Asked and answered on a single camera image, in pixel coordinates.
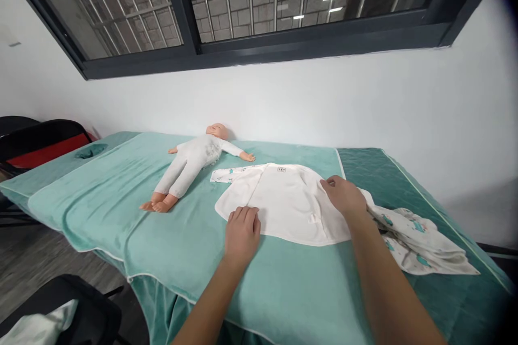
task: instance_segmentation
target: black chair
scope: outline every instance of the black chair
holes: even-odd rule
[[[12,117],[18,118],[19,116],[7,116],[1,119]],[[6,120],[6,122],[17,122],[21,126],[18,130],[0,137],[0,170],[5,172],[7,177],[14,177],[28,171],[27,168],[9,163],[9,160],[13,158],[41,150],[79,135],[84,136],[85,144],[92,142],[83,126],[75,121],[58,119],[29,125],[30,120],[32,119]],[[1,223],[0,228],[39,224],[23,211],[12,209],[12,207],[13,203],[0,194],[0,219],[10,218],[17,221],[15,223]]]
[[[9,135],[19,129],[32,127],[39,124],[38,120],[26,118],[24,116],[3,116],[0,117],[0,137]]]
[[[49,120],[22,128],[0,137],[0,168],[12,175],[27,169],[11,165],[8,160],[52,146],[72,137],[83,135],[85,144],[92,139],[83,126],[72,120]]]
[[[79,276],[60,275],[48,281],[0,323],[0,338],[22,316],[48,314],[68,301],[77,299],[72,325],[60,334],[57,345],[111,345],[115,341],[131,345],[119,335],[122,313],[109,299],[123,289],[120,286],[103,295]]]

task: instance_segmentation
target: massage table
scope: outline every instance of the massage table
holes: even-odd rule
[[[1,192],[27,214],[63,233],[76,250],[94,251],[127,277],[142,306],[152,345],[171,342],[221,257],[224,220],[214,211],[214,202],[228,185],[210,183],[211,171],[246,164],[223,154],[216,165],[200,173],[171,213],[139,211],[138,205],[147,200],[171,161],[167,149],[189,139],[118,132],[0,183]],[[377,205],[407,208],[432,220],[466,251],[481,274],[405,276],[449,344],[483,344],[494,338],[514,292],[512,282],[383,150],[235,144],[253,152],[256,164],[303,164],[324,178],[345,173],[349,181],[369,191]],[[59,197],[67,190],[71,191]],[[208,234],[193,234],[201,230]],[[325,266],[326,259],[320,266],[320,257],[333,255],[332,260],[343,263],[340,271],[345,274],[332,272]],[[290,272],[301,275],[288,288],[282,277]],[[299,282],[313,286],[297,288]],[[266,292],[253,299],[248,288]],[[326,294],[327,289],[333,294]],[[305,310],[305,315],[297,315],[294,306]],[[329,322],[321,327],[321,322],[308,316],[308,312],[313,317],[325,316],[327,310],[344,311],[344,325]],[[373,343],[350,241],[308,247],[262,236],[257,256],[233,298],[219,343]]]

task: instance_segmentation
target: white fabric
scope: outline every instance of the white fabric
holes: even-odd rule
[[[360,191],[378,228],[388,231],[383,239],[402,270],[414,275],[480,274],[468,262],[466,251],[440,233],[432,221],[405,208],[376,206],[368,191]]]
[[[320,185],[322,177],[313,170],[268,163],[217,171],[212,182],[232,182],[215,206],[224,219],[238,206],[256,206],[262,234],[313,246],[351,239],[344,218]]]
[[[0,345],[54,345],[72,324],[77,308],[73,299],[47,315],[26,315],[0,339]]]
[[[176,146],[177,155],[171,162],[155,192],[181,198],[203,167],[215,163],[225,151],[239,156],[242,149],[213,135],[203,135]]]
[[[213,171],[210,181],[232,183],[216,202],[224,219],[238,206],[260,209],[261,233],[294,243],[323,246],[350,239],[343,216],[329,201],[313,170],[296,164],[254,165]],[[414,275],[429,273],[478,275],[466,251],[426,218],[408,209],[376,206],[360,189],[382,237],[399,267]]]

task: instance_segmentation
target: window frame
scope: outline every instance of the window frame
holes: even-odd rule
[[[451,45],[482,0],[201,43],[191,0],[171,0],[183,45],[85,60],[49,0],[27,0],[86,80]]]

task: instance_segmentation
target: doll foot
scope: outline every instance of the doll foot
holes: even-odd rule
[[[153,195],[151,196],[151,203],[154,205],[156,203],[162,202],[165,198],[165,194],[154,191]]]
[[[158,213],[167,213],[177,202],[178,198],[171,194],[168,194],[167,197],[163,199],[163,201],[157,202],[153,205],[153,210]]]
[[[139,209],[144,211],[154,211],[153,203],[151,201],[144,202],[142,205],[140,205]]]

